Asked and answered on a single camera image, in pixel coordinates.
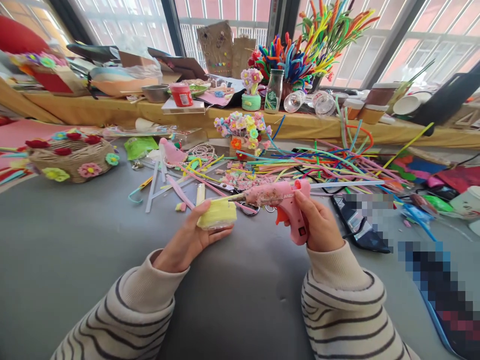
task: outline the glue gun trigger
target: glue gun trigger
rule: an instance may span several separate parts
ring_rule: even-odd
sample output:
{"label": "glue gun trigger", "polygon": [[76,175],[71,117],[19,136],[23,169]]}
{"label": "glue gun trigger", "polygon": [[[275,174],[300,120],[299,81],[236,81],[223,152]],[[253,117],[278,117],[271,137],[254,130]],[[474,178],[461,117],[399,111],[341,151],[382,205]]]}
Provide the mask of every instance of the glue gun trigger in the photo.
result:
{"label": "glue gun trigger", "polygon": [[276,221],[275,224],[278,225],[280,222],[287,222],[289,221],[289,216],[287,213],[281,208],[281,207],[276,207]]}

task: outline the hand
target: hand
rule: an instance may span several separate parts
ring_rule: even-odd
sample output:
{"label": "hand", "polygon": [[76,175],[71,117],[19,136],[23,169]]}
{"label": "hand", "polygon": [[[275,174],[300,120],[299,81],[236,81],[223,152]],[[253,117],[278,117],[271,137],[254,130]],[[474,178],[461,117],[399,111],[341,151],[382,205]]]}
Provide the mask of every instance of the hand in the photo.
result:
{"label": "hand", "polygon": [[295,200],[301,212],[308,220],[310,236],[306,242],[314,252],[325,253],[340,249],[345,240],[340,234],[334,215],[325,205],[306,197],[301,191],[295,191]]}
{"label": "hand", "polygon": [[210,200],[195,207],[165,249],[153,261],[153,267],[166,273],[181,273],[209,245],[230,235],[233,225],[205,231],[197,226],[200,216],[210,208]]}

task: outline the sweater cuff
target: sweater cuff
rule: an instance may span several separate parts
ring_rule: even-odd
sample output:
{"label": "sweater cuff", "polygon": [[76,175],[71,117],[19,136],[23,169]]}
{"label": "sweater cuff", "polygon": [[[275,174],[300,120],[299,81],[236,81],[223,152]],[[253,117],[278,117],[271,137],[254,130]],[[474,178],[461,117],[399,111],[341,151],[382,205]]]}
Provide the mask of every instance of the sweater cuff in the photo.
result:
{"label": "sweater cuff", "polygon": [[169,273],[154,268],[152,262],[162,250],[155,250],[148,255],[143,264],[120,283],[121,298],[129,308],[137,312],[154,313],[167,308],[190,269]]}
{"label": "sweater cuff", "polygon": [[364,273],[350,245],[345,244],[334,251],[315,252],[307,247],[313,278],[332,289],[357,291],[367,288],[372,280]]}

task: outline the bottle label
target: bottle label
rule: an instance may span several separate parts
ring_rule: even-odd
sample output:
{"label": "bottle label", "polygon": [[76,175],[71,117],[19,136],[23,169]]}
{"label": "bottle label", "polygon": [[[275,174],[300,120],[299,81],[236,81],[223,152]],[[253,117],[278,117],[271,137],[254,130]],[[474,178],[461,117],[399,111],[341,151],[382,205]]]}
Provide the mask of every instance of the bottle label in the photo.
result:
{"label": "bottle label", "polygon": [[277,108],[277,104],[279,102],[279,98],[277,97],[277,94],[275,91],[269,91],[266,94],[266,99],[265,99],[265,107],[267,109],[275,110]]}

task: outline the flower basket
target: flower basket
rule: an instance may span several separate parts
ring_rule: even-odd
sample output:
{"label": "flower basket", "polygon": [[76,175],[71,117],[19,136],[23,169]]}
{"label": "flower basket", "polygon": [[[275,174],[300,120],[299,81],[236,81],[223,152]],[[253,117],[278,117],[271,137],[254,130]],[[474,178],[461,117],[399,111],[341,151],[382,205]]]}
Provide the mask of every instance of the flower basket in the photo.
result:
{"label": "flower basket", "polygon": [[85,183],[106,173],[119,160],[113,146],[97,136],[41,141],[42,148],[32,147],[31,143],[26,142],[28,159],[40,173],[57,182]]}

